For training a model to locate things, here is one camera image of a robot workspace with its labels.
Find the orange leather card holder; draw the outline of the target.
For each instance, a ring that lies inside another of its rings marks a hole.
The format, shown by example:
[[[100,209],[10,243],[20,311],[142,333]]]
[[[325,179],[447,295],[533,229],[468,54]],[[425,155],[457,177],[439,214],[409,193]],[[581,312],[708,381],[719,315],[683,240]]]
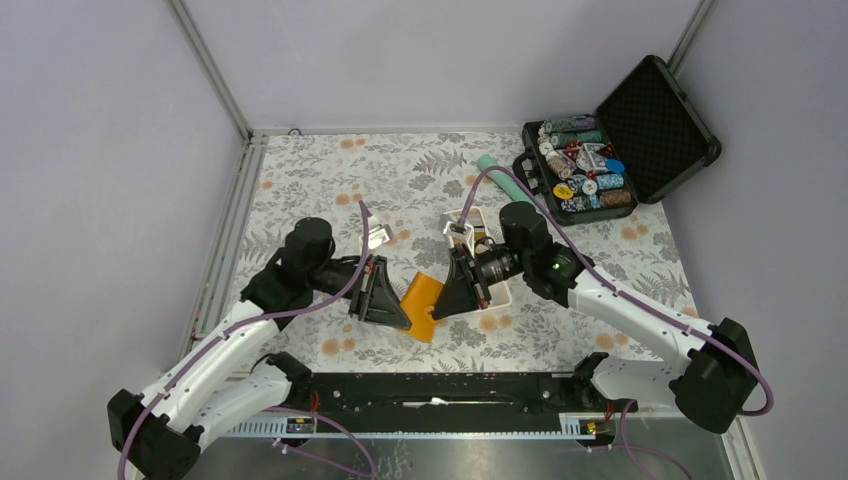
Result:
[[[422,272],[414,276],[400,302],[410,321],[410,327],[404,331],[406,335],[422,343],[433,341],[439,321],[432,314],[443,287],[442,282]]]

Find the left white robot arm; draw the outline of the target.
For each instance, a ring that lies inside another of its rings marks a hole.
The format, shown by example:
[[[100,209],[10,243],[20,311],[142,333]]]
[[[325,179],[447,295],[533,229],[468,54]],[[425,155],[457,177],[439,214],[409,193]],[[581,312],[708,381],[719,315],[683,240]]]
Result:
[[[200,343],[139,394],[116,393],[107,405],[118,477],[181,479],[214,440],[255,413],[281,405],[296,411],[310,385],[273,360],[231,387],[225,381],[245,358],[297,316],[346,299],[352,317],[404,332],[403,311],[377,247],[390,228],[364,212],[357,255],[337,257],[331,225],[299,220],[284,243],[242,290],[239,301]]]

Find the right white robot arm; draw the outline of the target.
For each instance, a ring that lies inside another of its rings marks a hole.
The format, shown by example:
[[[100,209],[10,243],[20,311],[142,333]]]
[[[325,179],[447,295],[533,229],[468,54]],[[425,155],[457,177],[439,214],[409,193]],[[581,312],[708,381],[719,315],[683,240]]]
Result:
[[[481,253],[451,248],[448,277],[429,309],[433,319],[484,309],[492,286],[520,276],[540,298],[602,320],[658,357],[585,358],[576,371],[586,377],[573,386],[583,410],[597,412],[611,400],[674,406],[716,434],[743,415],[760,376],[743,325],[686,316],[611,280],[590,258],[554,241],[547,219],[526,202],[504,206],[499,221],[503,242],[488,241]]]

